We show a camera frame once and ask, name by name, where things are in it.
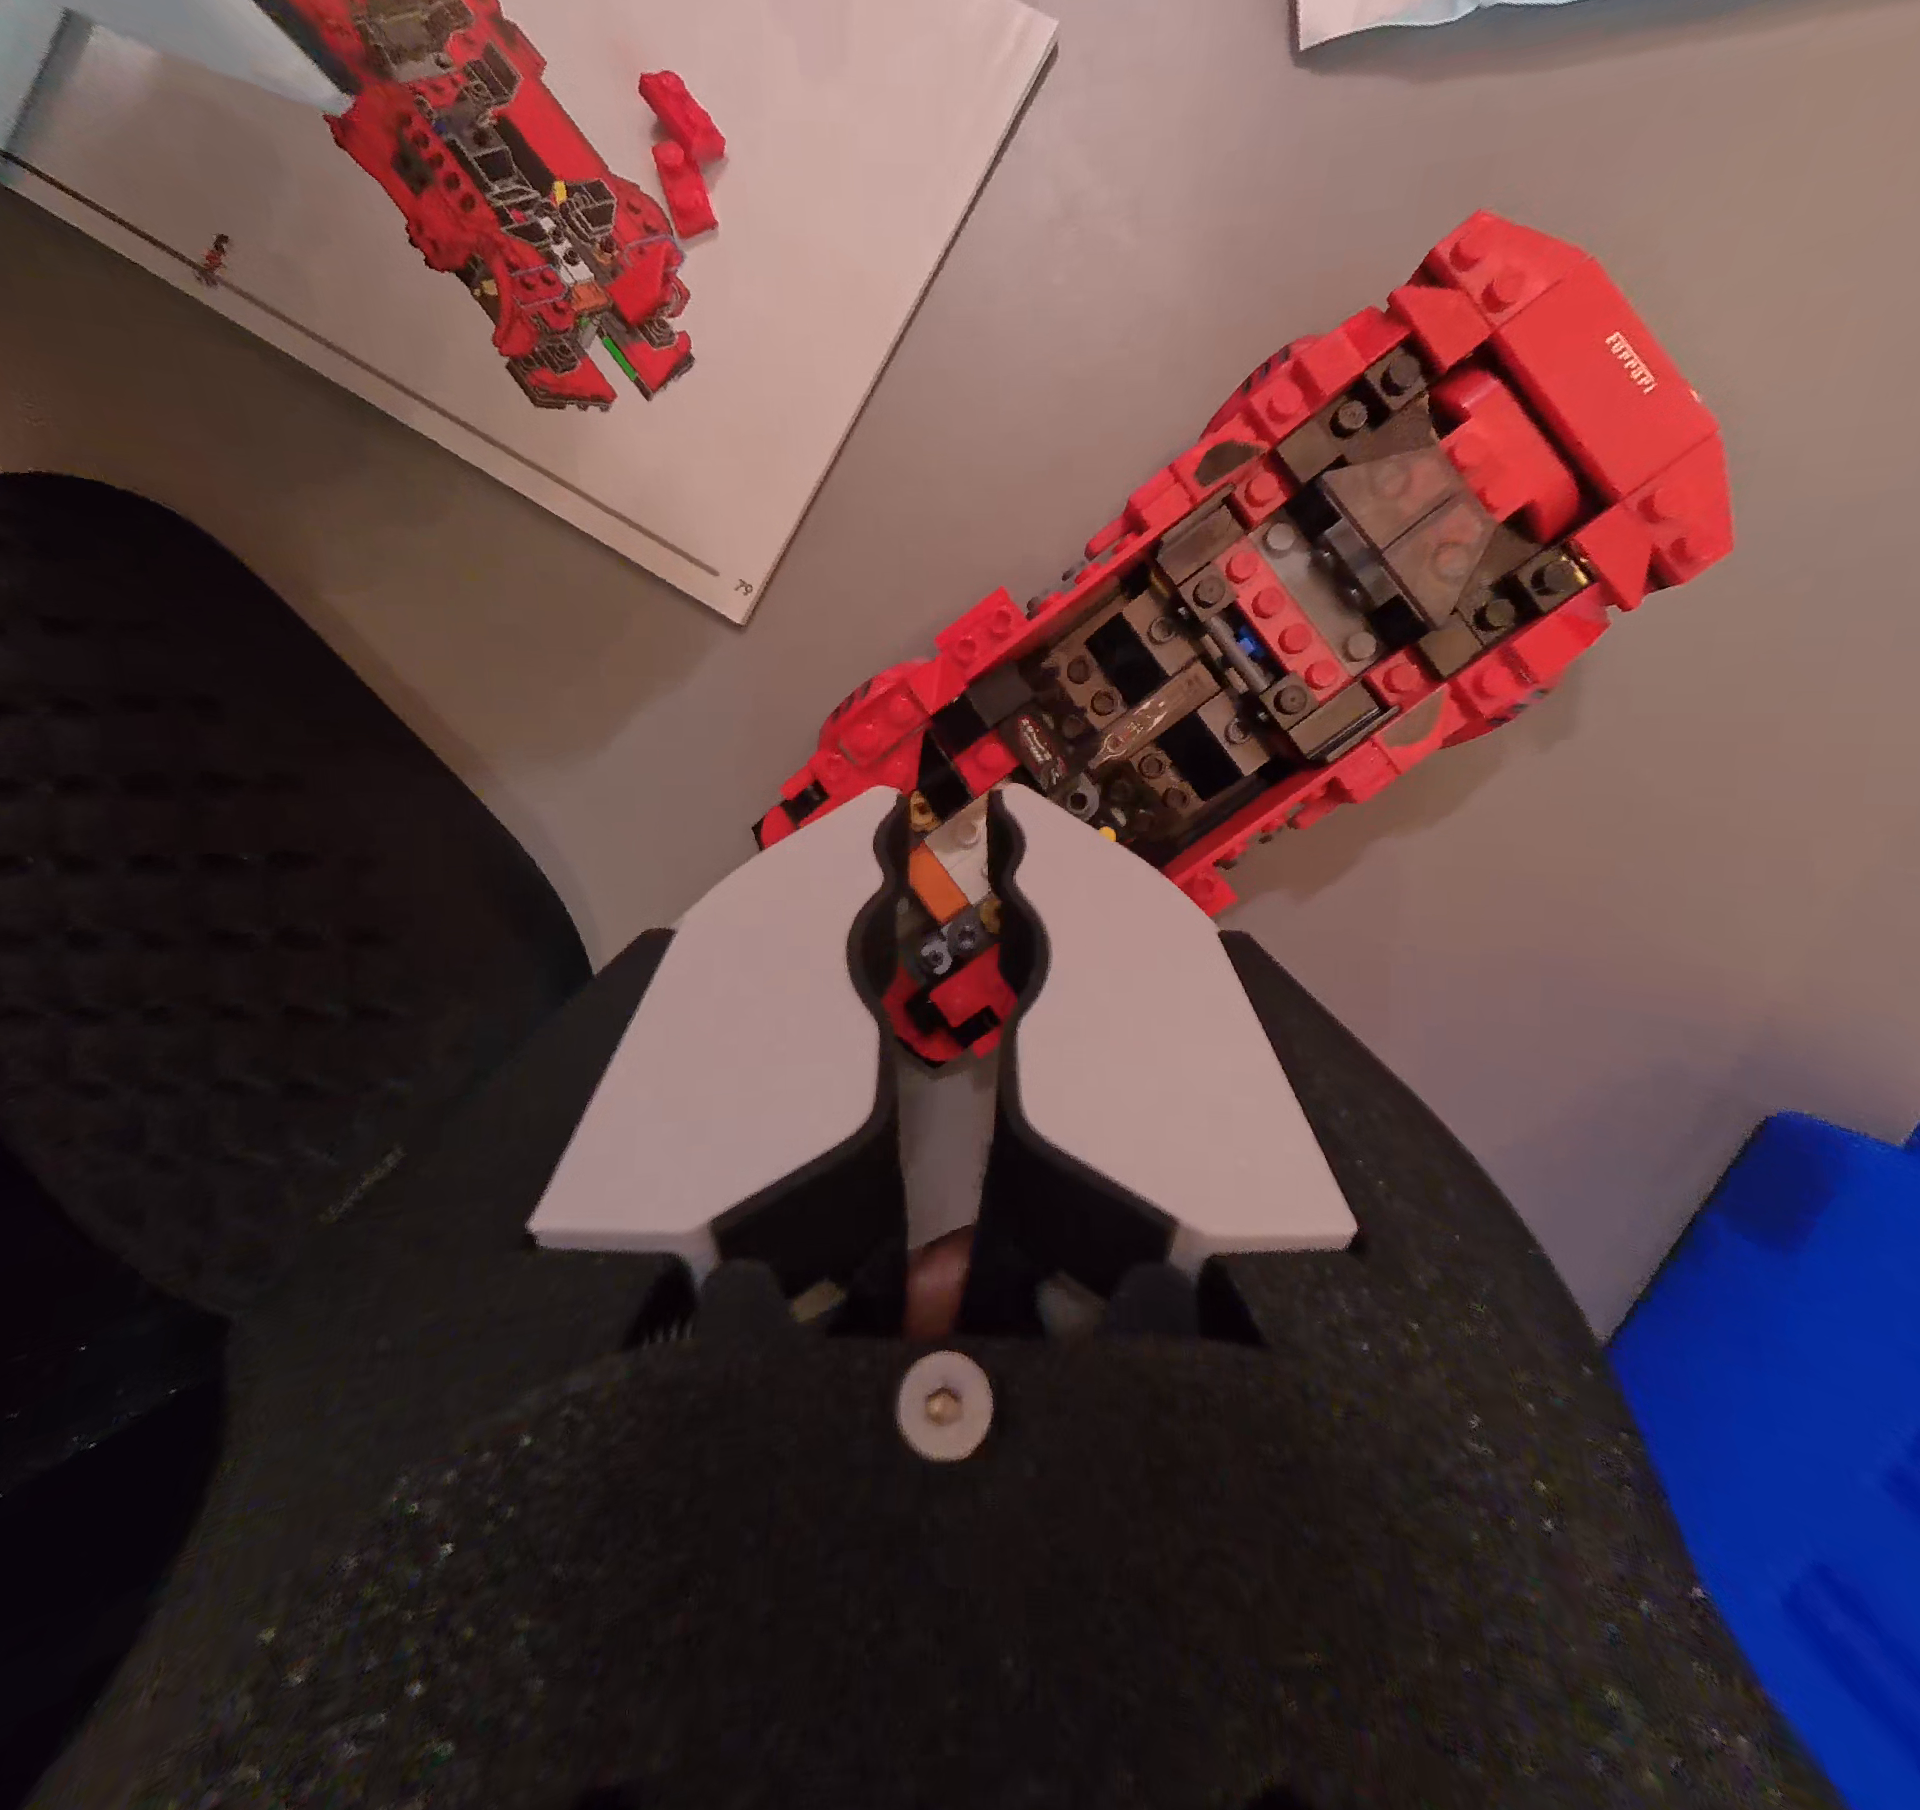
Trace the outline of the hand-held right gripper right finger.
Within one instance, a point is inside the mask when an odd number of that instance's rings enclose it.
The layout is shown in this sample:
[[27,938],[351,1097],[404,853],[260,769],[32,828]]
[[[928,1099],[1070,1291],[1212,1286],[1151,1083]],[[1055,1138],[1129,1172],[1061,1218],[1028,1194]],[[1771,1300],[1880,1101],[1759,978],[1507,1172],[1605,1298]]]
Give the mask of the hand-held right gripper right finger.
[[1052,1278],[1347,1255],[1363,1236],[1231,940],[1149,863],[1035,791],[991,800],[1017,1007],[997,1066],[974,1320]]

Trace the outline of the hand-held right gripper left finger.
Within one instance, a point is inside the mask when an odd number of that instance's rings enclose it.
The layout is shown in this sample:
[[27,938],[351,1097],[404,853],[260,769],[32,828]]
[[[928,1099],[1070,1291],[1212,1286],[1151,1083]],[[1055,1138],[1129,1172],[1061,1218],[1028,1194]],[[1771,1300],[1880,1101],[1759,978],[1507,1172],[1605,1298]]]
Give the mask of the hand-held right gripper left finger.
[[691,907],[527,1228],[545,1253],[653,1255],[694,1285],[758,1265],[836,1323],[901,1323],[901,1042],[887,1009],[911,851],[882,787]]

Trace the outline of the red brick toy car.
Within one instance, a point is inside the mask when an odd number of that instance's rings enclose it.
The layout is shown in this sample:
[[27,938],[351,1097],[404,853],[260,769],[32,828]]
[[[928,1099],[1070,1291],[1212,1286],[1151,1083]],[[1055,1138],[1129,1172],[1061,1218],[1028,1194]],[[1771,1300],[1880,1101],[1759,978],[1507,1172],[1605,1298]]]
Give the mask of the red brick toy car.
[[902,793],[882,1002],[924,1065],[987,1057],[1017,994],[992,793],[1218,917],[1250,847],[1518,719],[1733,543],[1717,419],[1602,264],[1477,213],[1384,307],[1261,363],[1061,581],[842,699],[755,838]]

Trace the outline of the white building instruction booklet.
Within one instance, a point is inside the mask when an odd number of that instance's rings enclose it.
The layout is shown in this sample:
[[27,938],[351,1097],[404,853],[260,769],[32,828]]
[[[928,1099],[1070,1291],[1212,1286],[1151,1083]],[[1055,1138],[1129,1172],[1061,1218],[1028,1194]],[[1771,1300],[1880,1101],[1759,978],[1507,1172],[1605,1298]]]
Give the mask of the white building instruction booklet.
[[734,626],[1055,51],[1021,0],[291,0],[342,112],[4,0],[4,185]]

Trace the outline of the black mesh office chair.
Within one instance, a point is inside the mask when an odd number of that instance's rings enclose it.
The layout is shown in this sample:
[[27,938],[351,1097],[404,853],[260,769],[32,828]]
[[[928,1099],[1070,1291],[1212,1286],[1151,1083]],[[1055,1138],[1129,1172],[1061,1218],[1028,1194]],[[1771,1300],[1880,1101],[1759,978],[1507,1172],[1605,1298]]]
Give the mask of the black mesh office chair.
[[540,864],[200,527],[2,494],[4,1142],[234,1315],[593,976]]

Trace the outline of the blue plastic bin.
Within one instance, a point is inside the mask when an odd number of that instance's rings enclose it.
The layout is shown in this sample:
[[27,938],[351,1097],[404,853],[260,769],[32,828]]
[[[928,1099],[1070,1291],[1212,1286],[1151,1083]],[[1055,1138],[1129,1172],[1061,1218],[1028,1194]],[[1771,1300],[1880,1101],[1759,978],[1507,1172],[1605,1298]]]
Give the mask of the blue plastic bin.
[[1695,1569],[1850,1807],[1918,1804],[1918,1152],[1777,1113],[1610,1341]]

